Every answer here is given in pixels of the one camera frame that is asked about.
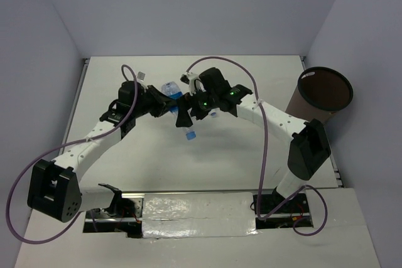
cable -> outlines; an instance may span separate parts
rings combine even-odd
[[[100,139],[100,138],[103,138],[103,137],[109,135],[110,133],[113,133],[113,132],[116,131],[118,128],[120,128],[120,127],[127,121],[127,119],[129,118],[129,116],[131,115],[131,113],[133,113],[134,106],[136,105],[136,102],[137,102],[138,83],[137,83],[136,75],[135,75],[133,69],[131,69],[130,66],[125,65],[125,64],[124,64],[124,65],[121,65],[121,72],[122,72],[122,74],[123,74],[123,77],[127,80],[127,76],[126,76],[125,73],[124,73],[124,69],[125,69],[125,68],[127,68],[127,69],[130,71],[131,75],[133,76],[133,80],[134,80],[134,89],[135,89],[135,91],[134,91],[134,100],[133,100],[133,104],[132,104],[131,108],[129,109],[127,115],[124,117],[124,119],[123,119],[120,123],[118,123],[118,124],[116,125],[116,127],[114,127],[114,128],[111,129],[110,131],[107,131],[107,132],[105,132],[105,133],[103,133],[103,134],[100,134],[100,135],[98,135],[98,136],[92,137],[92,140]],[[10,232],[14,235],[14,237],[16,237],[16,238],[17,238],[18,240],[20,240],[21,242],[27,243],[27,244],[34,244],[34,245],[44,244],[44,243],[51,242],[51,241],[53,241],[53,240],[55,240],[55,239],[61,237],[67,230],[70,229],[70,227],[74,224],[74,222],[77,221],[77,219],[78,219],[79,215],[81,214],[81,212],[79,212],[79,213],[73,218],[73,220],[70,222],[69,225],[67,225],[66,228],[64,228],[60,233],[54,235],[53,237],[48,238],[48,239],[45,239],[45,240],[28,240],[28,239],[22,237],[22,236],[14,229],[13,224],[11,223],[10,207],[11,207],[11,199],[13,198],[13,194],[14,194],[15,188],[17,187],[17,184],[19,183],[19,181],[21,180],[21,178],[24,176],[24,174],[25,174],[37,161],[39,161],[40,159],[42,159],[43,157],[45,157],[46,155],[49,155],[50,153],[52,153],[52,152],[54,152],[54,151],[63,149],[64,147],[73,146],[73,145],[75,145],[75,144],[81,144],[81,143],[83,143],[83,142],[87,142],[86,139],[79,139],[79,140],[77,140],[77,141],[66,142],[65,144],[61,144],[61,145],[58,146],[58,147],[55,147],[55,148],[53,148],[53,149],[51,149],[51,150],[49,150],[49,151],[46,151],[46,152],[40,154],[38,157],[36,157],[34,160],[32,160],[32,161],[22,170],[22,172],[20,172],[20,174],[19,174],[19,175],[17,176],[17,178],[15,179],[15,181],[14,181],[13,185],[11,186],[11,189],[10,189],[10,191],[9,191],[9,193],[8,193],[8,197],[7,197],[7,202],[6,202],[6,222],[7,222],[7,226],[8,226],[8,229],[10,230]]]
[[[256,80],[254,79],[253,75],[251,75],[251,73],[242,65],[238,64],[238,62],[235,62],[231,59],[228,58],[223,58],[221,56],[205,56],[201,59],[198,59],[197,61],[195,61],[194,63],[192,63],[190,65],[190,67],[187,68],[186,72],[189,72],[196,64],[205,61],[205,60],[210,60],[210,59],[217,59],[217,60],[222,60],[222,61],[226,61],[229,63],[232,63],[233,65],[236,65],[237,67],[239,67],[240,69],[242,69],[251,79],[252,83],[253,83],[253,87],[254,87],[254,94],[256,95],[256,99],[259,99],[259,94],[258,94],[258,89],[257,89],[257,83]],[[261,216],[261,198],[262,198],[262,194],[263,194],[263,185],[264,185],[264,176],[265,176],[265,167],[266,167],[266,158],[267,158],[267,153],[268,153],[268,121],[266,118],[266,113],[264,110],[264,107],[262,105],[262,103],[258,104],[258,107],[261,109],[261,114],[263,116],[263,122],[264,122],[264,149],[263,149],[263,162],[261,163],[261,174],[259,177],[259,186],[258,186],[258,194],[257,194],[257,202],[256,202],[256,213],[257,213],[257,217],[259,220],[261,221],[265,221],[269,216],[271,216],[272,214],[274,214],[277,210],[279,210],[281,208],[282,205],[284,205],[286,202],[288,202],[289,200],[291,200],[294,196],[296,196],[297,194],[299,194],[299,192],[301,192],[302,190],[304,190],[305,188],[311,188],[313,191],[315,191],[318,196],[320,197],[320,199],[322,200],[322,203],[324,205],[324,210],[325,210],[325,216],[324,216],[324,221],[323,224],[318,228],[318,230],[316,230],[313,233],[301,233],[299,231],[296,230],[296,224],[301,221],[306,219],[306,217],[303,217],[301,219],[298,219],[294,224],[293,224],[293,229],[294,231],[299,234],[299,235],[304,235],[304,236],[310,236],[310,235],[315,235],[317,233],[319,233],[325,226],[325,224],[327,223],[327,219],[328,219],[328,208],[327,208],[327,204],[325,203],[325,200],[323,198],[323,196],[320,194],[320,192],[315,189],[314,187],[312,187],[311,185],[303,185],[300,189],[298,189],[297,191],[295,191],[293,194],[291,194],[288,198],[285,198],[277,207],[275,207],[273,210],[271,210],[268,214],[266,214],[265,216]]]
[[[304,208],[299,203],[297,203],[297,207],[301,210],[301,215],[298,217],[300,219],[304,215]]]
[[[96,232],[98,232],[98,228],[96,227],[96,221],[95,221],[95,213],[94,213],[94,210],[90,210],[89,213],[90,213],[90,217],[91,217],[91,219],[92,219],[92,224],[93,224],[93,226],[94,226],[94,230],[95,230]]]
[[[115,229],[119,229],[119,226],[120,226],[121,222],[122,222],[123,219],[124,219],[124,215],[125,215],[125,211],[124,211],[124,209],[123,209],[123,211],[122,211],[122,213],[121,213],[121,219],[120,219],[119,223],[117,223],[117,225],[115,226]]]
[[[134,219],[136,219],[136,222],[137,222],[137,223],[141,224],[141,221],[139,221],[139,220],[137,219],[137,216],[136,216],[135,213],[131,213],[131,215],[134,217]]]

white table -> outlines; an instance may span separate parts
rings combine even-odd
[[[181,74],[199,56],[95,57],[90,59],[73,117],[68,140],[85,136],[117,98],[124,80],[120,67],[132,66],[146,74],[145,82],[160,88],[179,81]],[[257,80],[262,99],[285,110],[303,71],[298,56],[228,56],[243,64]],[[227,62],[199,63],[194,72],[219,68],[231,85],[251,87],[248,76]],[[170,114],[155,119],[139,118],[130,134],[96,162],[82,180],[83,186],[107,181],[123,191],[250,190],[258,187],[263,153],[263,132],[257,126],[220,112],[195,123],[197,138],[187,141]],[[274,188],[287,170],[288,150],[269,137],[265,188]],[[336,188],[330,160],[317,171],[310,184]]]
[[[68,140],[85,136],[122,82],[120,66],[146,74],[146,83],[160,88],[178,80],[199,57],[141,56],[91,58],[75,109]],[[228,56],[256,77],[260,96],[284,110],[302,72],[298,56]],[[195,68],[220,68],[232,85],[251,81],[225,62],[202,62]],[[255,190],[261,168],[261,129],[229,114],[195,125],[197,138],[188,142],[169,114],[142,117],[118,146],[110,149],[84,176],[82,185],[108,182],[123,191]],[[287,153],[269,138],[265,188],[274,188],[286,170]],[[328,160],[311,179],[329,206],[329,223],[315,237],[299,237],[291,229],[263,230],[237,238],[126,239],[121,233],[82,233],[84,216],[58,240],[23,244],[16,267],[379,267],[353,190],[337,188]],[[308,193],[314,226],[322,204]],[[43,239],[65,225],[34,211],[26,237]]]

plastic bottle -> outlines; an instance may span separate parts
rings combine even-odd
[[[178,99],[181,97],[182,91],[180,90],[179,86],[175,82],[168,82],[166,84],[162,85],[161,91],[163,94],[167,95],[168,97],[171,97],[172,99]],[[177,115],[178,115],[178,107],[172,107],[170,109],[170,112],[173,114],[175,117],[175,120],[177,120]],[[193,130],[192,127],[189,128],[182,128],[184,130],[184,133],[186,134],[186,138],[188,141],[192,140],[195,138],[195,131]]]

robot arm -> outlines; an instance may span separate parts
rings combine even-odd
[[[52,161],[39,160],[31,175],[28,206],[59,221],[71,220],[77,212],[93,208],[106,209],[111,215],[126,206],[122,192],[105,183],[95,188],[80,188],[79,183],[88,169],[113,145],[120,142],[135,126],[138,117],[151,114],[159,117],[167,113],[176,101],[154,86],[138,85],[136,105],[116,131],[96,140],[91,137],[105,134],[116,127],[129,112],[134,99],[134,82],[124,82],[119,96],[85,137],[86,142],[75,145]]]
[[[138,85],[137,102],[127,121],[113,133],[91,140],[91,137],[116,127],[129,112],[134,99],[134,82],[124,82],[118,99],[110,104],[108,111],[85,137],[86,142],[53,161],[41,159],[33,166],[28,206],[62,222],[71,220],[78,211],[93,208],[103,208],[110,214],[118,212],[119,206],[126,206],[127,201],[119,189],[105,183],[80,189],[80,180],[103,153],[124,139],[138,117],[145,114],[160,117],[175,106],[178,107],[177,127],[192,125],[190,109],[191,116],[203,119],[215,108],[263,127],[258,107],[260,102],[270,133],[285,142],[289,149],[289,172],[275,189],[282,198],[299,189],[330,156],[327,136],[319,121],[306,122],[256,100],[248,88],[242,85],[231,87],[218,69],[210,68],[199,76],[188,73],[181,80],[189,84],[190,92],[177,100],[163,95],[154,86]]]
[[[262,100],[257,100],[251,90],[242,85],[231,87],[217,68],[210,68],[200,75],[187,73],[181,80],[189,84],[190,93],[183,96],[185,101],[179,102],[177,126],[191,126],[191,119],[186,116],[188,109],[192,109],[192,116],[203,119],[209,110],[219,108],[263,128],[264,121],[259,104],[263,106],[269,133],[283,141],[285,148],[289,150],[289,170],[274,191],[282,200],[310,180],[331,155],[321,122],[307,122],[293,117]],[[199,88],[199,83],[204,86],[203,90]]]

white wall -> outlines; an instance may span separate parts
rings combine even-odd
[[[82,62],[50,0],[0,0],[0,257],[14,267],[19,242],[4,217],[17,174],[36,155],[60,144]],[[17,187],[12,219],[24,234],[29,176]]]
[[[402,0],[336,0],[307,56],[310,67],[332,67],[354,87],[329,133],[383,268],[402,263],[401,51]]]
[[[305,55],[334,0],[53,0],[85,56]]]

